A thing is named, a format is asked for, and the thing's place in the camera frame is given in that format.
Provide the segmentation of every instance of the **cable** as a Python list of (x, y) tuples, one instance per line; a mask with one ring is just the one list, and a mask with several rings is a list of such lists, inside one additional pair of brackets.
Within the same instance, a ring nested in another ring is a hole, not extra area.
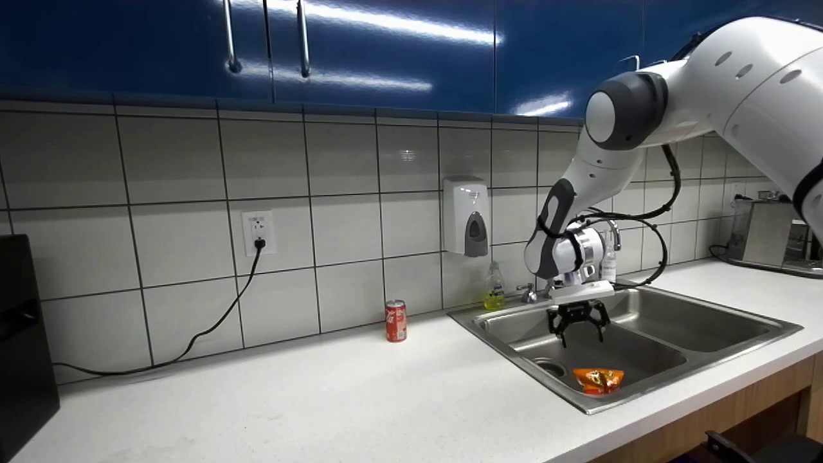
[(584, 214), (584, 217), (575, 217), (575, 218), (569, 222), (569, 223), (582, 222), (579, 230), (595, 227), (595, 223), (598, 223), (598, 222), (638, 222), (638, 223), (642, 223), (646, 230), (650, 230), (650, 232), (659, 236), (659, 243), (661, 243), (661, 262), (659, 262), (659, 267), (655, 267), (646, 280), (629, 282), (629, 286), (619, 286), (619, 289), (649, 286), (649, 282), (654, 282), (659, 276), (664, 276), (664, 270), (665, 270), (665, 264), (668, 264), (665, 240), (664, 240), (664, 235), (659, 232), (655, 223), (649, 223), (649, 218), (655, 218), (655, 217), (664, 217), (665, 210), (672, 210), (672, 205), (674, 205), (674, 201), (679, 199), (679, 191), (682, 191), (682, 172), (679, 172), (679, 163), (676, 163), (672, 146), (664, 145), (661, 149), (664, 149), (664, 154), (665, 154), (668, 176), (672, 176), (672, 181), (674, 181), (672, 199), (668, 199), (664, 205), (654, 209), (654, 210), (646, 210), (646, 214), (609, 214), (609, 210), (591, 209), (591, 214)]
[(79, 374), (87, 374), (87, 375), (99, 375), (99, 379), (111, 379), (111, 375), (136, 375), (136, 374), (146, 374), (146, 370), (160, 370), (160, 367), (168, 367), (168, 365), (175, 365), (181, 362), (201, 336), (208, 336), (213, 329), (218, 329), (229, 315), (235, 311), (235, 306), (240, 303), (240, 298), (247, 294), (247, 289), (251, 286), (255, 276), (256, 276), (256, 262), (260, 262), (260, 252), (264, 246), (264, 240), (255, 240), (255, 262), (251, 262), (251, 270), (250, 270), (250, 280), (242, 286), (242, 291), (235, 297), (235, 300), (229, 303), (229, 308), (204, 333), (192, 334), (184, 345), (184, 349), (172, 358), (172, 361), (165, 361), (165, 362), (156, 362), (156, 365), (146, 365), (146, 367), (134, 367), (134, 370), (92, 370), (92, 367), (79, 367), (79, 365), (72, 365), (72, 362), (52, 362), (57, 367), (69, 367), (69, 370), (79, 370)]

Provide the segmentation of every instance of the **soap dispenser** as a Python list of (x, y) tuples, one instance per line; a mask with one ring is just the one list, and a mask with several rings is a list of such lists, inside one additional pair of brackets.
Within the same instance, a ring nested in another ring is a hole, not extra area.
[(488, 254), (488, 187), (476, 177), (443, 185), (444, 250), (462, 258)]

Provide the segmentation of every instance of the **electrical outlet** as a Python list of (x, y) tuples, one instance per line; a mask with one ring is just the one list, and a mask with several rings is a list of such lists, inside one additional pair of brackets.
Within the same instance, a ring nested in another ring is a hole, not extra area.
[(242, 235), (244, 235), (244, 246), (247, 246), (247, 258), (255, 258), (255, 243), (264, 240), (264, 246), (260, 252), (260, 258), (264, 254), (276, 254), (278, 252), (278, 243), (276, 243), (276, 214), (273, 210), (244, 210), (242, 214)]

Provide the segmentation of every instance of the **wall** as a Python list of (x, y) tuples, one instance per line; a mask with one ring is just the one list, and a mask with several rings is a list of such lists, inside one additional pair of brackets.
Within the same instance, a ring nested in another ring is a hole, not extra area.
[[(0, 232), (33, 243), (53, 361), (141, 367), (175, 358), (242, 289), (242, 210), (276, 214), (278, 254), (191, 358), (373, 324), (386, 298), (411, 315), (474, 306), (492, 262), (515, 291), (533, 280), (523, 245), (574, 145), (575, 128), (537, 122), (0, 102)], [(674, 149), (687, 183), (659, 223), (687, 262), (722, 243), (735, 194), (768, 183), (714, 136)], [(488, 258), (440, 252), (451, 176), (492, 185)], [(604, 209), (642, 210), (668, 187), (649, 154)], [(622, 243), (619, 270), (655, 264), (650, 232), (628, 227)]]

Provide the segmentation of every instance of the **cabinet door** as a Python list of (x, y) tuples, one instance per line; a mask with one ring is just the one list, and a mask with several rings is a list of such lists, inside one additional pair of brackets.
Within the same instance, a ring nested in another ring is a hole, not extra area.
[[(263, 0), (231, 2), (242, 64), (264, 68)], [(124, 101), (268, 101), (268, 75), (231, 71), (220, 0), (16, 0), (0, 15), (2, 93)]]
[(498, 2), (498, 114), (582, 122), (595, 88), (642, 47), (638, 0)]
[(649, 0), (642, 64), (674, 59), (694, 39), (748, 14), (748, 0)]
[(276, 101), (488, 114), (493, 0), (271, 0)]

